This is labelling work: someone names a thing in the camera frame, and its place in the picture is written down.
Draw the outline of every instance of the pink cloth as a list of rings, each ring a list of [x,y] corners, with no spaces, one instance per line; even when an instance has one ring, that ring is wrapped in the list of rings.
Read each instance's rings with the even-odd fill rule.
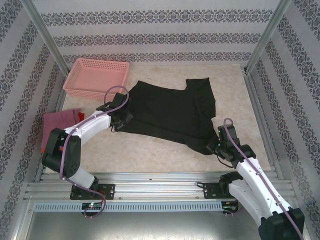
[[[45,149],[51,131],[55,128],[65,129],[79,123],[80,109],[71,109],[43,115],[43,137],[41,148]]]

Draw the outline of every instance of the patterned wallpaper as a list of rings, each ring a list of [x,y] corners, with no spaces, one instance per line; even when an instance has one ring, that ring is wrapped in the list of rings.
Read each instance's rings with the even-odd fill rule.
[[[284,176],[320,239],[319,3],[294,0],[251,73]]]
[[[24,184],[40,163],[43,114],[64,76],[18,0],[0,0],[0,240],[9,236]]]
[[[34,1],[65,61],[245,66],[279,0]]]

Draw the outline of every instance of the beige floor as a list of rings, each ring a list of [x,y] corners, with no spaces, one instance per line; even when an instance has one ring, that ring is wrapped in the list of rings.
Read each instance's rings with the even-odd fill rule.
[[[249,144],[264,170],[270,166],[254,111],[239,65],[131,66],[127,79],[130,90],[138,80],[183,90],[186,79],[210,78],[216,100],[215,130],[223,119],[233,119],[241,144]],[[91,115],[102,101],[67,94],[63,109],[80,108]],[[104,130],[81,149],[81,165],[89,172],[209,172],[229,171],[215,155],[202,155],[186,145],[155,137],[111,133]]]

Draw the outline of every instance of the black mounting bracket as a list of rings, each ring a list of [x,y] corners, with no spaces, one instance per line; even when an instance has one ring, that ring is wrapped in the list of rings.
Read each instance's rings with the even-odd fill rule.
[[[115,184],[99,184],[97,192],[103,194],[106,200],[113,200],[115,196]],[[101,200],[101,196],[98,194],[91,194],[77,186],[72,185],[71,193],[70,193],[71,200]]]
[[[204,199],[234,199],[230,193],[223,192],[218,182],[198,182],[196,184],[203,189]]]

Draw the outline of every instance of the pink basket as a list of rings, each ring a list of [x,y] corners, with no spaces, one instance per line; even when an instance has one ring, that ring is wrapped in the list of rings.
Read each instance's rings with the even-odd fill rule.
[[[125,85],[128,70],[128,62],[78,58],[63,89],[74,97],[103,100],[109,88]],[[117,92],[124,90],[115,88],[106,96],[106,101],[112,101]]]

